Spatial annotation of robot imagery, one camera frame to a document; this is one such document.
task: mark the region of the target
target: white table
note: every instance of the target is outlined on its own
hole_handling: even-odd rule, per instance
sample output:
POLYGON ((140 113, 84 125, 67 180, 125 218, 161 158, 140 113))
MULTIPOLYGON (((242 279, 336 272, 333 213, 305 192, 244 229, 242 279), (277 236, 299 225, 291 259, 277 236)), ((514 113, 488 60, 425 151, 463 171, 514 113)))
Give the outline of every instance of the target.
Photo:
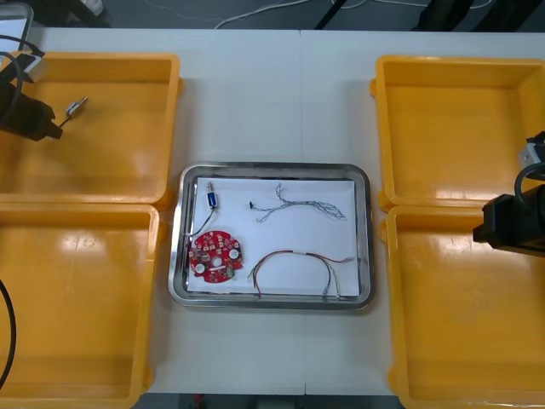
POLYGON ((173 179, 200 160, 356 164, 371 180, 376 295, 363 312, 153 310, 152 392, 387 395, 391 342, 375 104, 379 55, 545 57, 543 34, 34 30, 46 50, 169 52, 181 58, 173 179))

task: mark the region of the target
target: cable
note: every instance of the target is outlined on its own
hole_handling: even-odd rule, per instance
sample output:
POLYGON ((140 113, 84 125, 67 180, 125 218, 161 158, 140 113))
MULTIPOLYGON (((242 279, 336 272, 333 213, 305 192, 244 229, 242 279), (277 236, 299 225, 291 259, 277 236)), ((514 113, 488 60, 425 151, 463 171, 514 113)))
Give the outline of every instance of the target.
POLYGON ((259 297, 261 297, 262 292, 261 292, 261 288, 260 288, 260 286, 259 286, 259 284, 257 282, 257 274, 259 273, 260 268, 263 266, 263 264, 265 264, 265 262, 269 258, 271 258, 272 256, 276 256, 278 254, 296 254, 296 255, 299 255, 299 256, 310 256, 310 257, 313 257, 313 258, 317 258, 321 262, 323 262, 325 264, 325 266, 327 267, 328 275, 329 275, 328 282, 325 285, 324 290, 322 291, 322 296, 323 297, 327 296, 327 293, 328 293, 328 291, 330 289, 331 276, 333 276, 333 279, 335 281, 336 297, 339 298, 341 296, 341 293, 339 292, 339 280, 337 278, 337 274, 336 274, 335 270, 333 269, 333 266, 331 266, 331 264, 329 262, 336 262, 336 263, 342 264, 342 263, 345 263, 345 262, 352 262, 354 260, 353 257, 347 257, 347 258, 344 258, 342 260, 333 260, 332 258, 328 258, 326 256, 321 256, 321 255, 316 254, 316 253, 301 253, 299 251, 293 251, 293 250, 273 251, 272 253, 269 253, 269 254, 265 255, 259 262, 257 262, 257 264, 250 270, 250 274, 248 274, 248 279, 250 279, 250 277, 253 279, 254 288, 257 289, 259 297))
POLYGON ((6 308, 8 309, 9 327, 11 331, 8 359, 6 360, 6 366, 3 368, 2 376, 0 377, 0 390, 2 390, 3 385, 6 383, 6 379, 8 379, 9 371, 11 371, 11 366, 14 363, 15 346, 17 344, 17 325, 15 323, 14 304, 11 302, 11 298, 9 298, 8 294, 8 289, 5 287, 1 279, 0 292, 2 292, 3 300, 6 302, 6 308))
POLYGON ((522 194, 522 182, 526 177, 531 176, 531 174, 535 173, 537 170, 545 170, 545 163, 531 164, 530 166, 525 167, 520 171, 514 181, 514 197, 527 211, 531 211, 531 206, 526 201, 524 194, 522 194))
POLYGON ((9 118, 11 117, 13 110, 17 106, 17 103, 19 102, 19 99, 21 96, 21 92, 23 90, 23 70, 21 70, 19 64, 15 60, 15 57, 13 57, 11 54, 0 51, 0 55, 3 57, 9 58, 11 60, 11 64, 14 65, 15 73, 17 74, 17 84, 15 85, 14 96, 8 105, 8 109, 6 109, 2 118, 0 118, 0 125, 5 125, 8 122, 9 118))
POLYGON ((215 19, 199 19, 198 17, 193 17, 193 16, 190 16, 190 15, 184 15, 182 13, 179 13, 176 9, 172 9, 171 7, 168 7, 168 6, 163 6, 162 4, 154 3, 151 0, 144 0, 144 3, 147 4, 148 6, 154 7, 155 9, 164 10, 164 11, 168 11, 168 12, 170 12, 172 14, 175 14, 176 16, 178 16, 179 18, 181 18, 183 20, 203 21, 205 23, 211 23, 211 22, 214 22, 214 21, 223 20, 221 17, 216 17, 215 19))
MULTIPOLYGON (((331 4, 335 4, 335 0, 330 0, 331 1, 331 4)), ((359 3, 356 3, 352 6, 343 6, 341 7, 341 10, 351 10, 351 9, 356 9, 357 7, 359 6, 363 6, 364 4, 366 4, 369 0, 363 0, 359 3)))
POLYGON ((250 17, 251 15, 254 15, 254 14, 263 13, 264 11, 268 11, 268 10, 272 10, 272 9, 281 9, 282 7, 296 6, 297 4, 303 4, 303 3, 310 2, 310 1, 311 0, 297 0, 296 2, 291 2, 291 3, 281 4, 280 2, 277 2, 277 3, 273 3, 273 4, 268 4, 267 6, 261 7, 259 9, 257 9, 257 10, 254 10, 254 11, 250 11, 249 13, 244 13, 244 14, 241 14, 241 15, 235 15, 234 17, 230 17, 228 19, 225 19, 225 20, 221 21, 216 27, 214 27, 214 30, 217 30, 221 26, 223 26, 223 25, 225 25, 227 23, 230 23, 231 21, 245 19, 246 17, 250 17))
POLYGON ((347 217, 344 216, 342 212, 331 203, 317 202, 315 200, 286 200, 284 199, 282 197, 282 183, 279 183, 278 186, 276 186, 276 195, 280 200, 282 200, 282 202, 284 202, 284 204, 277 207, 262 209, 260 207, 256 207, 252 202, 250 202, 250 208, 252 210, 267 212, 267 214, 264 215, 261 219, 257 219, 259 223, 263 223, 272 213, 274 213, 277 210, 287 209, 288 207, 297 206, 297 205, 312 206, 313 208, 321 211, 322 213, 325 213, 326 215, 333 216, 337 220, 347 219, 347 217))
MULTIPOLYGON (((427 7, 427 4, 399 2, 397 0, 372 0, 372 1, 377 3, 385 3, 385 4, 397 4, 398 6, 412 6, 412 7, 423 7, 423 8, 427 7)), ((493 1, 494 0, 486 0, 485 3, 479 4, 478 6, 471 6, 469 9, 470 10, 482 9, 483 7, 486 7, 489 4, 491 4, 493 1)))
POLYGON ((210 214, 208 215, 208 217, 206 218, 206 220, 204 221, 204 223, 202 224, 201 228, 199 230, 197 230, 195 233, 192 233, 192 234, 187 234, 187 236, 189 237, 195 237, 196 235, 198 235, 199 233, 201 233, 204 229, 204 226, 206 226, 208 224, 208 222, 210 221, 210 218, 212 217, 212 215, 214 214, 214 211, 215 209, 211 209, 210 210, 210 214))
POLYGON ((45 53, 41 49, 39 49, 36 45, 24 40, 23 38, 17 38, 17 37, 0 34, 0 40, 15 41, 16 43, 24 44, 28 46, 28 48, 31 49, 32 53, 37 55, 38 57, 43 57, 45 55, 45 53))

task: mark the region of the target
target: tray rim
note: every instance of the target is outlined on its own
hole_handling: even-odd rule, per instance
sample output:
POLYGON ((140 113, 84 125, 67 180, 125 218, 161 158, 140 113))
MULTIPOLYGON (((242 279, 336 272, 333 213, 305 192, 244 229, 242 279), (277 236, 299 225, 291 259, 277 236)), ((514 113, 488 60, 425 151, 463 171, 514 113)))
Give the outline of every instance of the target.
POLYGON ((388 385, 399 397, 404 407, 419 409, 491 409, 505 407, 501 402, 472 402, 469 400, 418 400, 410 395, 409 370, 405 341, 405 322, 403 311, 403 293, 401 271, 399 267, 398 226, 399 216, 450 216, 481 217, 479 208, 470 207, 438 207, 438 206, 396 206, 392 208, 379 228, 381 241, 387 250, 387 284, 390 307, 390 331, 392 333, 392 366, 388 371, 388 385))
POLYGON ((484 57, 452 57, 452 56, 416 56, 416 55, 382 55, 376 60, 376 78, 371 80, 370 93, 375 97, 378 136, 381 147, 382 190, 379 192, 379 204, 384 211, 394 206, 444 206, 444 207, 476 207, 482 208, 488 202, 485 199, 410 199, 396 193, 393 177, 392 135, 390 132, 390 113, 387 109, 387 91, 384 66, 387 63, 425 63, 430 65, 460 66, 534 66, 545 69, 545 61, 523 58, 484 58, 484 57))
POLYGON ((167 158, 160 161, 158 172, 158 184, 155 193, 147 196, 113 194, 27 194, 27 193, 0 193, 0 203, 90 203, 90 204, 146 204, 154 205, 160 210, 165 210, 169 205, 169 175, 172 148, 175 138, 175 123, 178 95, 183 92, 185 83, 180 77, 181 63, 176 54, 171 53, 85 53, 85 52, 47 52, 44 60, 168 60, 170 72, 166 109, 164 114, 163 137, 167 141, 167 158))
POLYGON ((172 241, 170 249, 170 264, 169 264, 169 293, 173 299, 186 307, 240 307, 240 308, 286 308, 286 309, 328 309, 328 310, 353 310, 361 309, 367 306, 372 300, 375 293, 375 254, 372 237, 372 217, 371 217, 371 202, 370 202, 370 182, 367 175, 357 166, 352 164, 315 164, 315 163, 279 163, 279 162, 199 162, 196 164, 190 164, 181 173, 179 180, 179 192, 178 200, 175 207, 175 214, 173 218, 173 230, 172 241), (316 296, 297 296, 298 298, 309 298, 310 301, 297 302, 293 300, 294 296, 283 295, 264 295, 259 301, 255 300, 254 294, 237 294, 238 297, 244 300, 228 300, 226 296, 217 294, 207 296, 204 299, 189 299, 187 297, 187 291, 179 293, 175 288, 175 278, 177 277, 177 267, 179 262, 180 248, 183 244, 180 241, 180 232, 182 227, 182 219, 186 217, 184 207, 185 196, 183 186, 187 175, 193 170, 199 167, 211 167, 211 168, 226 168, 226 167, 238 167, 245 169, 290 169, 290 170, 304 170, 309 167, 314 167, 321 170, 346 170, 352 171, 361 176, 364 184, 364 203, 365 203, 365 226, 366 226, 366 238, 367 238, 367 255, 369 266, 369 293, 367 297, 362 299, 362 296, 357 298, 356 302, 338 302, 337 300, 332 302, 314 301, 316 296))
POLYGON ((149 338, 152 320, 152 293, 153 282, 157 272, 158 242, 161 239, 160 216, 149 204, 35 204, 35 203, 0 203, 0 212, 82 212, 85 213, 141 213, 148 214, 148 239, 146 243, 146 265, 142 275, 141 293, 138 301, 138 316, 135 328, 135 345, 132 349, 133 365, 130 374, 129 390, 123 397, 118 398, 20 398, 3 397, 0 395, 0 407, 119 407, 125 408, 134 405, 145 392, 146 386, 151 384, 152 374, 148 367, 149 338))

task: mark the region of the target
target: yellow tray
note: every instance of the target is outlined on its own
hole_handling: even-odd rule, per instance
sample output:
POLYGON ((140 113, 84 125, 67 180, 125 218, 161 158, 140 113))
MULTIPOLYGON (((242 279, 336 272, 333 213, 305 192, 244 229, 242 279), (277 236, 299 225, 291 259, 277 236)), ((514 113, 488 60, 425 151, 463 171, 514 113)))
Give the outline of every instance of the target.
POLYGON ((175 55, 47 53, 24 92, 56 123, 88 96, 59 141, 0 133, 0 202, 143 203, 164 209, 180 62, 175 55))
POLYGON ((390 386, 408 409, 545 406, 545 260, 474 243, 481 222, 478 209, 398 206, 381 225, 390 386))
POLYGON ((482 207, 511 193, 525 138, 545 130, 543 70, 541 60, 380 58, 382 208, 482 207))
MULTIPOLYGON (((17 322, 0 407, 132 407, 151 382, 158 232, 145 204, 0 204, 0 274, 17 322)), ((3 367, 2 305, 0 339, 3 367)))

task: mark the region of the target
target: wire harness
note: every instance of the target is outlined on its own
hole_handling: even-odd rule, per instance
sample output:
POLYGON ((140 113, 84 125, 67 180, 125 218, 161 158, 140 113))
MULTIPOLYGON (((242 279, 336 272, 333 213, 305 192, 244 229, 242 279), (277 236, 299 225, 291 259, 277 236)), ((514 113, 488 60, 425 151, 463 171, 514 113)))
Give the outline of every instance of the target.
POLYGON ((325 202, 317 202, 315 200, 286 200, 282 197, 282 183, 279 183, 278 186, 276 186, 276 195, 278 198, 284 202, 284 204, 277 206, 277 207, 271 207, 268 209, 262 209, 261 207, 255 206, 252 202, 250 202, 250 208, 252 210, 256 211, 266 211, 267 214, 264 215, 262 218, 257 219, 259 223, 263 223, 272 213, 274 213, 277 210, 287 209, 291 206, 312 206, 316 210, 321 211, 322 213, 325 213, 326 215, 332 216, 337 220, 346 220, 347 217, 342 214, 342 212, 331 203, 325 203, 325 202))
POLYGON ((334 260, 332 258, 328 258, 326 256, 321 256, 321 255, 316 254, 316 253, 306 253, 306 252, 299 252, 299 251, 293 251, 293 250, 273 251, 272 253, 269 253, 266 256, 264 256, 259 262, 257 262, 257 264, 250 270, 250 274, 248 274, 248 279, 250 279, 250 277, 252 278, 253 283, 254 283, 254 288, 257 289, 257 292, 259 293, 259 297, 261 297, 262 293, 261 293, 261 288, 260 288, 259 284, 257 283, 257 274, 259 273, 260 268, 263 266, 263 264, 265 264, 265 262, 268 259, 270 259, 272 256, 276 256, 278 254, 296 254, 296 255, 299 255, 299 256, 309 256, 309 257, 317 258, 321 262, 323 262, 325 264, 325 266, 327 267, 328 276, 329 276, 327 284, 325 285, 325 288, 322 291, 322 296, 323 297, 326 297, 328 291, 330 290, 331 277, 333 277, 333 280, 335 281, 336 297, 337 298, 341 297, 341 293, 339 291, 339 279, 337 278, 337 274, 335 272, 335 269, 331 265, 331 263, 334 262, 334 263, 344 264, 346 262, 353 262, 354 261, 354 257, 347 257, 347 258, 343 258, 342 260, 334 260))

